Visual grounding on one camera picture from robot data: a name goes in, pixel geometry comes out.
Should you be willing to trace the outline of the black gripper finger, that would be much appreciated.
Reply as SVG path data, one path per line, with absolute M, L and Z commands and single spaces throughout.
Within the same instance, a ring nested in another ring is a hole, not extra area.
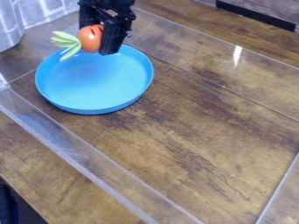
M 104 22 L 100 47 L 97 50 L 101 55 L 117 53 L 127 33 L 131 31 L 131 25 L 132 21 L 120 17 L 113 17 Z
M 94 4 L 81 4 L 78 6 L 78 27 L 82 28 L 100 23 L 98 7 Z

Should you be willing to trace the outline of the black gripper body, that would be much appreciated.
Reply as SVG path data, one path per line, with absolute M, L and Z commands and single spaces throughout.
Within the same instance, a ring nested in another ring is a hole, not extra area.
M 113 17 L 108 14 L 108 11 L 113 11 L 116 16 L 121 19 L 135 20 L 136 14 L 131 9 L 135 1 L 136 0 L 78 0 L 78 5 L 94 4 L 97 6 L 97 16 L 101 22 Z

